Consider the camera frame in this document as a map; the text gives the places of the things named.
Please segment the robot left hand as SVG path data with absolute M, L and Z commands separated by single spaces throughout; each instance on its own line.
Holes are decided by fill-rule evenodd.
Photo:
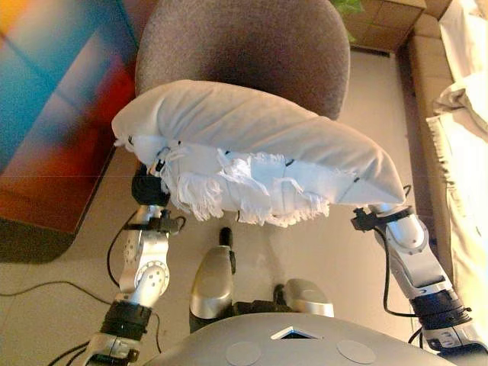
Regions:
M 140 163 L 131 182 L 131 194 L 140 205 L 166 207 L 170 192 L 162 180 L 165 162 L 157 156 L 150 165 Z

